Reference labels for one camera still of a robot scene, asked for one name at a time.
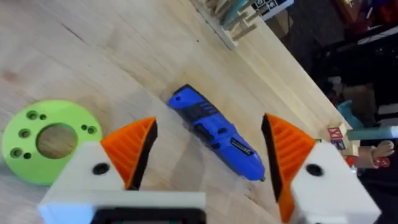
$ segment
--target red object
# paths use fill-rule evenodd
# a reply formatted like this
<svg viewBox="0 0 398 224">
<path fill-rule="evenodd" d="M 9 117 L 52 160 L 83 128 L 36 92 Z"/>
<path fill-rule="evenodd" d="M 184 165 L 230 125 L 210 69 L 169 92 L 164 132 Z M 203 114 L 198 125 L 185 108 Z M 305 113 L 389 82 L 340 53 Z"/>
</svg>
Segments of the red object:
<svg viewBox="0 0 398 224">
<path fill-rule="evenodd" d="M 355 164 L 356 161 L 356 156 L 347 156 L 345 161 L 347 162 L 347 164 L 351 167 L 352 165 Z"/>
<path fill-rule="evenodd" d="M 341 131 L 339 128 L 328 128 L 328 132 L 330 135 L 331 139 L 341 139 L 343 138 L 343 135 L 341 134 Z"/>
</svg>

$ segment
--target teal object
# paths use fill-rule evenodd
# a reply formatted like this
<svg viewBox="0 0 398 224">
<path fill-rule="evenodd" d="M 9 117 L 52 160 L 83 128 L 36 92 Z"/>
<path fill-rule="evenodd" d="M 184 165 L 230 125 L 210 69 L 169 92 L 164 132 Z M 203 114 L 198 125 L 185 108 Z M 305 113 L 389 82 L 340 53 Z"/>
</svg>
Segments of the teal object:
<svg viewBox="0 0 398 224">
<path fill-rule="evenodd" d="M 2 155 L 9 168 L 23 180 L 50 185 L 73 152 L 49 159 L 37 149 L 37 137 L 47 127 L 62 124 L 74 130 L 77 147 L 85 141 L 100 141 L 102 130 L 95 117 L 67 100 L 46 100 L 20 110 L 8 123 L 2 137 Z"/>
<path fill-rule="evenodd" d="M 351 110 L 352 100 L 346 100 L 337 106 L 337 110 L 343 115 L 344 119 L 353 129 L 363 129 L 365 126 L 358 118 L 353 115 Z"/>
<path fill-rule="evenodd" d="M 231 9 L 226 13 L 224 21 L 221 23 L 221 25 L 226 25 L 229 24 L 235 16 L 238 15 L 238 10 L 242 8 L 242 6 L 247 2 L 248 0 L 238 0 L 237 3 L 235 3 Z"/>
<path fill-rule="evenodd" d="M 395 139 L 398 138 L 398 126 L 348 130 L 347 137 L 349 140 Z"/>
</svg>

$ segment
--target white plastic part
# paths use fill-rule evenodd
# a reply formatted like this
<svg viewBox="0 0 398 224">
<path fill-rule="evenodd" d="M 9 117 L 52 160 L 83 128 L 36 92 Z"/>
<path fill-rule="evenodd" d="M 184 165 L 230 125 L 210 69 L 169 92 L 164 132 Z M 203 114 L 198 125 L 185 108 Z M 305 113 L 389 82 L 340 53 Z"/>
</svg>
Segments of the white plastic part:
<svg viewBox="0 0 398 224">
<path fill-rule="evenodd" d="M 99 163 L 109 171 L 94 175 Z M 85 142 L 65 166 L 38 206 L 47 224 L 88 224 L 97 208 L 199 208 L 205 193 L 126 191 L 116 168 L 99 142 Z"/>
<path fill-rule="evenodd" d="M 315 164 L 323 175 L 309 173 Z M 336 148 L 318 143 L 297 172 L 291 187 L 295 210 L 289 223 L 373 224 L 380 209 Z"/>
</svg>

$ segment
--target wooden peg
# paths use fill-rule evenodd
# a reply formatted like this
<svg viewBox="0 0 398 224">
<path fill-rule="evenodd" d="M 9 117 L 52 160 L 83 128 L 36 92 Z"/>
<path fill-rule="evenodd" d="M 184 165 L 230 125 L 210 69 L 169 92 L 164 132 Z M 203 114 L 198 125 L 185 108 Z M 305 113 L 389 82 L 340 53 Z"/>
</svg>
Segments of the wooden peg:
<svg viewBox="0 0 398 224">
<path fill-rule="evenodd" d="M 235 25 L 244 20 L 244 18 L 246 18 L 247 16 L 248 16 L 247 12 L 244 12 L 241 15 L 236 16 L 229 24 L 225 25 L 225 29 L 229 31 L 233 30 Z"/>
<path fill-rule="evenodd" d="M 265 13 L 268 10 L 267 6 L 262 6 L 259 10 L 257 10 L 256 13 L 254 13 L 253 15 L 251 15 L 248 19 L 246 19 L 247 22 L 252 21 L 253 19 L 255 19 L 257 16 L 260 16 L 261 14 Z"/>
<path fill-rule="evenodd" d="M 255 28 L 257 28 L 257 25 L 256 25 L 256 24 L 253 24 L 253 25 L 249 26 L 248 28 L 242 30 L 240 33 L 236 34 L 236 35 L 232 38 L 232 40 L 233 40 L 233 41 L 239 40 L 240 38 L 242 38 L 243 36 L 245 36 L 246 34 L 248 34 L 250 31 L 254 30 Z"/>
<path fill-rule="evenodd" d="M 242 6 L 242 8 L 239 10 L 239 12 L 243 12 L 245 9 L 247 9 L 249 6 L 253 5 L 257 0 L 249 0 L 246 4 Z"/>
</svg>

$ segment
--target wooden surface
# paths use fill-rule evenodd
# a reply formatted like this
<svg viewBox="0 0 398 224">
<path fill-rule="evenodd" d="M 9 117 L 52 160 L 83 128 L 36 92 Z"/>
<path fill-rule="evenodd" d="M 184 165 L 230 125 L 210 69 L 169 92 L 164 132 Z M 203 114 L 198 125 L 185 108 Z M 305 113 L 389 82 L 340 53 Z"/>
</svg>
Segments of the wooden surface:
<svg viewBox="0 0 398 224">
<path fill-rule="evenodd" d="M 259 24 L 230 51 L 189 0 L 2 0 L 0 129 L 24 106 L 46 99 L 81 104 L 105 134 L 154 115 L 159 137 L 142 189 L 205 191 L 209 223 L 280 223 L 268 167 L 265 182 L 237 177 L 164 104 L 190 83 L 265 164 L 265 112 L 325 138 L 341 116 Z M 0 166 L 2 223 L 42 223 L 35 206 L 47 188 L 19 180 L 3 160 Z"/>
</svg>

